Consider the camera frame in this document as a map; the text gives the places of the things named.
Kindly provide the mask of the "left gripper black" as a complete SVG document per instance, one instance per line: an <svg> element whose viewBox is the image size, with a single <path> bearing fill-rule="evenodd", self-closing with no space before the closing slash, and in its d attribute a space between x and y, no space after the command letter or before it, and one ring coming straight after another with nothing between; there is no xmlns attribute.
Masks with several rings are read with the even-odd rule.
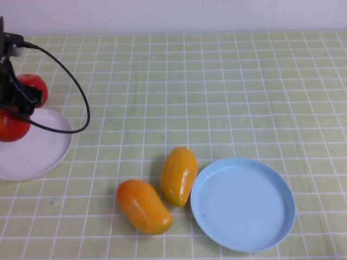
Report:
<svg viewBox="0 0 347 260"><path fill-rule="evenodd" d="M14 49L10 41L4 41L1 48L1 103L18 107L19 117L30 119L35 107L43 105L43 91L19 82L10 61Z"/></svg>

